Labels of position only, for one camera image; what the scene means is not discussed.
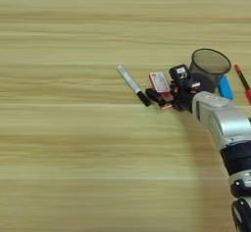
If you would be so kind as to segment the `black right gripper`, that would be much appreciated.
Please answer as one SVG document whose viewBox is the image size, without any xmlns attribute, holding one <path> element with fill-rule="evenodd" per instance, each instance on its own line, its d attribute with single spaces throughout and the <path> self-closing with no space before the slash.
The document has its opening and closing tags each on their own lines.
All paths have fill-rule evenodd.
<svg viewBox="0 0 251 232">
<path fill-rule="evenodd" d="M 177 83 L 172 81 L 171 94 L 173 95 L 173 108 L 179 112 L 187 111 L 191 113 L 192 101 L 194 96 L 199 92 L 199 87 L 200 83 L 197 81 L 192 83 L 184 83 L 181 85 L 178 85 Z M 145 93 L 161 108 L 165 107 L 168 104 L 163 96 L 152 88 L 147 88 L 145 90 Z"/>
</svg>

